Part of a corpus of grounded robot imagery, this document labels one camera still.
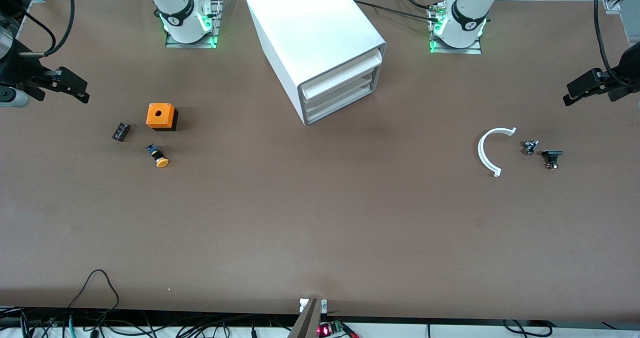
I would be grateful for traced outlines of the orange push button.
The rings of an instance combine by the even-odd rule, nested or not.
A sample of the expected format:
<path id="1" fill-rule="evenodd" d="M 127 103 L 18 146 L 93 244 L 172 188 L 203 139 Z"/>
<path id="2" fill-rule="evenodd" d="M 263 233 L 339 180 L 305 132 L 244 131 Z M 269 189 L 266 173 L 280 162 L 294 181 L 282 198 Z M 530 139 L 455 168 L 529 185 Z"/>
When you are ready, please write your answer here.
<path id="1" fill-rule="evenodd" d="M 164 168 L 170 164 L 170 160 L 164 155 L 162 150 L 160 150 L 160 148 L 157 145 L 155 144 L 148 145 L 146 147 L 146 151 L 150 155 L 150 157 L 155 161 L 156 167 Z"/>

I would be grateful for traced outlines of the white drawer cabinet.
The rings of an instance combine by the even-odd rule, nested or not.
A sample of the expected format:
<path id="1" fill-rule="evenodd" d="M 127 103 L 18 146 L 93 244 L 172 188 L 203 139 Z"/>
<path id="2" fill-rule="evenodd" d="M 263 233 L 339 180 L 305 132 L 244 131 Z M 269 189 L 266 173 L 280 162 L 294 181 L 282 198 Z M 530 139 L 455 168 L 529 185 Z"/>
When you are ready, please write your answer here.
<path id="1" fill-rule="evenodd" d="M 375 49 L 384 58 L 386 41 L 354 0 L 246 2 L 263 53 L 306 126 L 302 84 Z"/>

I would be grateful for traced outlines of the white shallow drawer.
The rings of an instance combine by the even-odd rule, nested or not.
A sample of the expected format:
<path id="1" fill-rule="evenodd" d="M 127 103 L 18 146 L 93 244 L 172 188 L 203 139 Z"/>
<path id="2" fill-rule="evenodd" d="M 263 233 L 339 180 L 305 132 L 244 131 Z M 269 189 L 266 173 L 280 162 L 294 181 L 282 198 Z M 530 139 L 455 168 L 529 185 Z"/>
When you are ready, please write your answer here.
<path id="1" fill-rule="evenodd" d="M 304 103 L 307 124 L 313 124 L 372 92 L 371 83 L 355 83 L 320 94 Z"/>
<path id="2" fill-rule="evenodd" d="M 301 86 L 304 99 L 314 100 L 332 89 L 372 73 L 381 65 L 382 56 L 382 50 L 375 49 L 311 79 Z"/>

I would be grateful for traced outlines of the orange box with black base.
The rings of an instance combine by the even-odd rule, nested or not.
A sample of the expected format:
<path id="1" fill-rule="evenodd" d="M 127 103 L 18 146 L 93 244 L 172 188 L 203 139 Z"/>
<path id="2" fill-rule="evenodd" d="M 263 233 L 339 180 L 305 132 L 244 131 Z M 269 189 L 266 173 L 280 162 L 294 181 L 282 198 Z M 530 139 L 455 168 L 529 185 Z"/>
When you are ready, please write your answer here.
<path id="1" fill-rule="evenodd" d="M 177 131 L 179 111 L 171 103 L 150 103 L 145 123 L 154 131 Z"/>

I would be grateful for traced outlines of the circuit board with red light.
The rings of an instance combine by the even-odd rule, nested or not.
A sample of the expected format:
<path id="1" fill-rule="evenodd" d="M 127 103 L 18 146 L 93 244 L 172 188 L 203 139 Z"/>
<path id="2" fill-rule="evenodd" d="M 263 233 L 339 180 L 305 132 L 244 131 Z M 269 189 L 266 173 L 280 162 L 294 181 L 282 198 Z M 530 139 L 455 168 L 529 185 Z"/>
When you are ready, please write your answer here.
<path id="1" fill-rule="evenodd" d="M 317 338 L 329 338 L 345 332 L 343 324 L 340 320 L 333 320 L 322 323 L 317 329 Z"/>

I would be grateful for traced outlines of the black switch component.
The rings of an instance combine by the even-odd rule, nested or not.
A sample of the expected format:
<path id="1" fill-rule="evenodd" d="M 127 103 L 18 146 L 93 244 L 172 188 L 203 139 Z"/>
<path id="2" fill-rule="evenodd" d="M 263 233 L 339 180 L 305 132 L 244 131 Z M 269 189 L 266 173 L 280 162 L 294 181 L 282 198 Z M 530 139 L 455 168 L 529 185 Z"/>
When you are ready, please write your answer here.
<path id="1" fill-rule="evenodd" d="M 563 155 L 563 151 L 560 150 L 546 150 L 541 153 L 541 156 L 545 159 L 547 169 L 558 169 L 558 158 Z"/>

